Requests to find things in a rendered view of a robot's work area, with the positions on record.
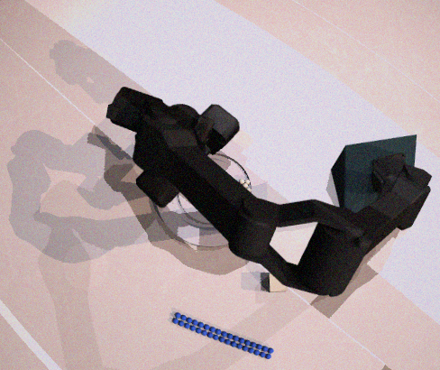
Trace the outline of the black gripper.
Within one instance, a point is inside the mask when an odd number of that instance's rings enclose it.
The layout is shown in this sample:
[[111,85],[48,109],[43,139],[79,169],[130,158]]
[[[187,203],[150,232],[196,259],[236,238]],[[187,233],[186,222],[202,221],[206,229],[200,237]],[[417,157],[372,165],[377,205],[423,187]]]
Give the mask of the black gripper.
[[[206,142],[198,146],[206,155],[217,153],[240,132],[240,123],[237,118],[219,105],[211,105],[200,115],[215,121]],[[151,177],[145,171],[136,179],[136,185],[159,208],[166,208],[179,194],[179,191],[165,177]]]

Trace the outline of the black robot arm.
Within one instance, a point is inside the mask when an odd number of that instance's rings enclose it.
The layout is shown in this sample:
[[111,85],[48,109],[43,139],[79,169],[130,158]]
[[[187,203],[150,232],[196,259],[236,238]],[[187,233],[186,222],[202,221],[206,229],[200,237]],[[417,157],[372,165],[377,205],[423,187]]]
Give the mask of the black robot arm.
[[[320,296],[343,293],[365,255],[395,228],[412,227],[431,191],[432,175],[394,153],[373,160],[371,184],[380,194],[356,213],[316,199],[279,205],[256,198],[199,149],[215,121],[195,108],[121,87],[106,118],[137,133],[133,162],[151,177],[165,177],[233,254],[261,264],[280,284]],[[298,265],[270,246],[276,227],[315,222]]]

